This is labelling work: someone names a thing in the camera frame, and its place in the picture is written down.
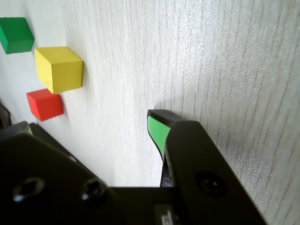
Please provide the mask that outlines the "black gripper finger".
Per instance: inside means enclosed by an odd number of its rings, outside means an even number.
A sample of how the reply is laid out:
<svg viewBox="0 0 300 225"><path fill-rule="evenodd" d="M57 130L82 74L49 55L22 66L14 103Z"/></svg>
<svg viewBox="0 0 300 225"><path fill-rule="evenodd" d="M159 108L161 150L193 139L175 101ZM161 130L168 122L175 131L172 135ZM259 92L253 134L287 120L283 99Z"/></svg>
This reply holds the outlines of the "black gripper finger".
<svg viewBox="0 0 300 225"><path fill-rule="evenodd" d="M0 222L111 225L113 211L99 178L21 122L0 131Z"/></svg>
<svg viewBox="0 0 300 225"><path fill-rule="evenodd" d="M189 225L263 225L265 221L203 126L168 110L147 112L148 133L178 191Z"/></svg>

